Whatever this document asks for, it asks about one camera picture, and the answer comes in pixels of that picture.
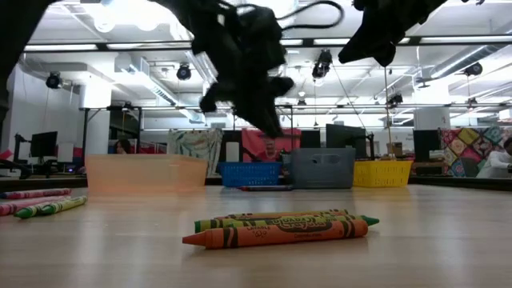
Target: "crayon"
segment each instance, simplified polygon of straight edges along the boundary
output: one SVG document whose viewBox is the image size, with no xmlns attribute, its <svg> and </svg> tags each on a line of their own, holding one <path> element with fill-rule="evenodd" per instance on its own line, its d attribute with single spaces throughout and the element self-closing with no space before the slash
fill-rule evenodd
<svg viewBox="0 0 512 288">
<path fill-rule="evenodd" d="M 41 213 L 43 215 L 57 214 L 62 211 L 73 209 L 77 206 L 86 204 L 87 196 L 76 197 L 70 200 L 64 200 L 60 202 L 51 203 L 42 208 Z"/>
<path fill-rule="evenodd" d="M 292 185 L 284 186 L 242 186 L 238 188 L 245 192 L 271 192 L 271 191 L 292 191 L 294 188 Z"/>
<path fill-rule="evenodd" d="M 10 215 L 18 212 L 19 210 L 44 202 L 55 202 L 66 199 L 66 196 L 53 196 L 44 198 L 34 198 L 22 201 L 5 202 L 0 204 L 0 216 Z"/>
<path fill-rule="evenodd" d="M 21 209 L 20 211 L 16 212 L 16 214 L 14 214 L 14 216 L 17 218 L 21 218 L 21 219 L 32 218 L 33 216 L 40 215 L 42 213 L 42 208 L 51 203 L 53 203 L 53 202 L 44 202 L 41 204 L 25 207 L 25 208 Z"/>
<path fill-rule="evenodd" d="M 332 221 L 350 221 L 350 220 L 363 220 L 368 224 L 368 226 L 372 226 L 378 224 L 380 220 L 376 218 L 367 217 L 365 215 L 361 216 L 353 216 L 353 215 L 324 215 L 321 217 L 315 216 L 300 216 L 300 217 L 282 217 L 279 219 L 268 219 L 268 220 L 245 220 L 245 221 L 233 221 L 227 225 L 227 227 L 261 227 L 261 226 L 270 226 L 270 225 L 291 225 L 294 223 L 301 222 L 312 222 L 312 223 L 321 223 L 321 222 L 332 222 Z"/>
<path fill-rule="evenodd" d="M 363 220 L 332 221 L 323 223 L 294 223 L 263 227 L 210 229 L 186 236 L 182 242 L 207 249 L 225 249 L 362 237 L 368 233 Z"/>
<path fill-rule="evenodd" d="M 333 212 L 347 215 L 349 211 L 345 209 L 329 209 L 322 211 L 304 211 L 304 212 L 269 212 L 269 213 L 242 213 L 242 214 L 229 214 L 227 216 L 215 217 L 215 219 L 226 218 L 261 218 L 261 217 L 280 217 L 280 216 L 303 216 L 303 215 L 323 215 L 331 214 Z"/>
<path fill-rule="evenodd" d="M 24 199 L 24 198 L 40 198 L 47 196 L 63 196 L 71 194 L 71 189 L 47 189 L 47 190 L 31 190 L 18 192 L 0 193 L 0 199 Z"/>
<path fill-rule="evenodd" d="M 329 216 L 342 216 L 345 215 L 344 212 L 329 212 Z M 308 214 L 307 216 L 316 216 L 321 217 L 327 214 Z M 213 228 L 225 228 L 229 227 L 229 224 L 237 221 L 257 221 L 257 220 L 272 220 L 272 219 L 280 219 L 283 217 L 300 217 L 300 216 L 246 216 L 245 218 L 223 218 L 223 219 L 208 219 L 208 220 L 198 220 L 194 222 L 195 233 L 203 232 L 204 230 L 213 229 Z"/>
</svg>

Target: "crayon wrapper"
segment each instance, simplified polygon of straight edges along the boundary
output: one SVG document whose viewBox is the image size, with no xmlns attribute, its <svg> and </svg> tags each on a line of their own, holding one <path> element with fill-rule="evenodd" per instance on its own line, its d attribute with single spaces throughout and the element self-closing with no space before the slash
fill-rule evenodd
<svg viewBox="0 0 512 288">
<path fill-rule="evenodd" d="M 256 227 L 256 226 L 270 226 L 270 225 L 292 225 L 295 223 L 323 223 L 332 221 L 350 221 L 350 220 L 363 220 L 361 216 L 353 215 L 323 215 L 316 216 L 301 216 L 301 217 L 282 217 L 279 219 L 266 219 L 266 220 L 242 220 L 232 221 L 226 227 Z"/>
<path fill-rule="evenodd" d="M 71 194 L 71 189 L 47 189 L 47 190 L 30 190 L 30 191 L 17 191 L 0 193 L 2 199 L 25 199 L 25 198 L 40 198 L 48 196 L 63 196 Z"/>
<path fill-rule="evenodd" d="M 34 198 L 29 200 L 22 201 L 13 201 L 13 202 L 3 202 L 0 204 L 0 216 L 5 216 L 9 214 L 13 214 L 18 212 L 19 210 L 28 207 L 37 205 L 44 202 L 54 202 L 67 198 L 67 196 L 54 196 L 54 197 L 45 197 L 45 198 Z"/>
<path fill-rule="evenodd" d="M 343 212 L 329 212 L 329 214 L 308 214 L 305 216 L 310 217 L 336 217 L 336 216 L 343 216 L 345 213 Z M 195 233 L 203 232 L 208 229 L 214 229 L 214 228 L 224 228 L 224 227 L 230 227 L 230 224 L 233 222 L 240 222 L 240 221 L 265 221 L 265 220 L 279 220 L 281 218 L 296 218 L 296 217 L 302 217 L 302 216 L 256 216 L 253 215 L 252 217 L 245 217 L 245 218 L 224 218 L 224 219 L 209 219 L 209 220 L 199 220 L 194 223 L 195 226 Z"/>
<path fill-rule="evenodd" d="M 207 249 L 223 249 L 356 238 L 368 233 L 368 225 L 362 220 L 302 222 L 289 225 L 219 228 L 207 230 L 204 233 L 206 233 Z"/>
<path fill-rule="evenodd" d="M 41 210 L 44 206 L 49 205 L 51 203 L 53 203 L 53 202 L 44 202 L 44 203 L 37 204 L 34 206 L 25 207 L 25 208 L 21 209 L 20 211 L 16 212 L 16 214 L 14 216 L 21 218 L 21 219 L 27 219 L 27 218 L 31 218 L 33 216 L 37 216 L 37 215 L 41 214 Z"/>
<path fill-rule="evenodd" d="M 56 214 L 56 213 L 59 213 L 62 211 L 66 211 L 66 210 L 75 208 L 76 206 L 83 205 L 86 202 L 87 202 L 87 196 L 81 196 L 81 197 L 73 198 L 70 200 L 64 200 L 64 201 L 51 203 L 49 205 L 44 206 L 43 210 L 47 210 L 47 207 L 51 207 L 52 213 L 50 213 L 50 214 Z"/>
<path fill-rule="evenodd" d="M 281 216 L 306 216 L 306 215 L 324 215 L 339 213 L 341 215 L 348 215 L 349 212 L 346 209 L 330 209 L 322 211 L 303 211 L 303 212 L 275 212 L 275 213 L 244 213 L 244 214 L 230 214 L 227 216 L 216 217 L 215 219 L 239 219 L 239 218 L 266 218 L 266 217 L 281 217 Z"/>
</svg>

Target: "table surface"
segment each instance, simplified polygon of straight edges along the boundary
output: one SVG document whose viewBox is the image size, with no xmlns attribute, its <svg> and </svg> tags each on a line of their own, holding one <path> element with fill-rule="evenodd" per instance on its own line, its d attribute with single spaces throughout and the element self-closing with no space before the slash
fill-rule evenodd
<svg viewBox="0 0 512 288">
<path fill-rule="evenodd" d="M 85 190 L 74 193 L 84 194 Z M 0 218 L 0 287 L 511 287 L 512 195 L 430 186 L 93 196 L 45 218 Z M 346 208 L 365 238 L 204 250 L 193 221 Z"/>
</svg>

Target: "black robotic arm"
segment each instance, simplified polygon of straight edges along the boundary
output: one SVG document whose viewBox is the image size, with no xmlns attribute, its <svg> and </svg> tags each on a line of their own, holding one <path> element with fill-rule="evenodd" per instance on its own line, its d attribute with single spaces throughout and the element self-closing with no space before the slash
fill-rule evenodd
<svg viewBox="0 0 512 288">
<path fill-rule="evenodd" d="M 150 0 L 171 10 L 193 35 L 192 50 L 205 52 L 218 71 L 213 84 L 200 103 L 203 112 L 216 110 L 215 103 L 233 103 L 234 113 L 244 118 L 268 137 L 282 135 L 274 108 L 275 98 L 293 86 L 291 78 L 269 77 L 267 71 L 285 63 L 286 50 L 281 46 L 282 29 L 271 9 L 243 5 L 250 11 L 239 14 L 224 0 Z M 429 14 L 446 0 L 354 0 L 364 10 L 360 28 L 339 54 L 347 63 L 375 58 L 388 66 L 396 53 L 396 45 L 405 32 L 416 23 L 423 23 Z M 0 99 L 6 98 L 6 81 L 25 45 L 30 40 L 48 5 L 55 0 L 0 1 Z M 341 17 L 331 25 L 296 25 L 288 28 L 329 28 L 340 23 L 341 6 L 320 0 L 313 5 L 327 4 L 340 10 Z M 224 17 L 221 24 L 218 16 Z"/>
</svg>

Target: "colorful quilt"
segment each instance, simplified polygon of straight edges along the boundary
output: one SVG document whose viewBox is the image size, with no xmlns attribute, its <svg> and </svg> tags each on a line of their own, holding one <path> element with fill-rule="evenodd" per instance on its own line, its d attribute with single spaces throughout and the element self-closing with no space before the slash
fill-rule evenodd
<svg viewBox="0 0 512 288">
<path fill-rule="evenodd" d="M 486 164 L 490 152 L 503 150 L 503 143 L 512 136 L 511 128 L 463 128 L 441 130 L 441 144 L 445 151 L 448 174 L 465 177 L 461 158 L 471 158 L 480 170 Z"/>
</svg>

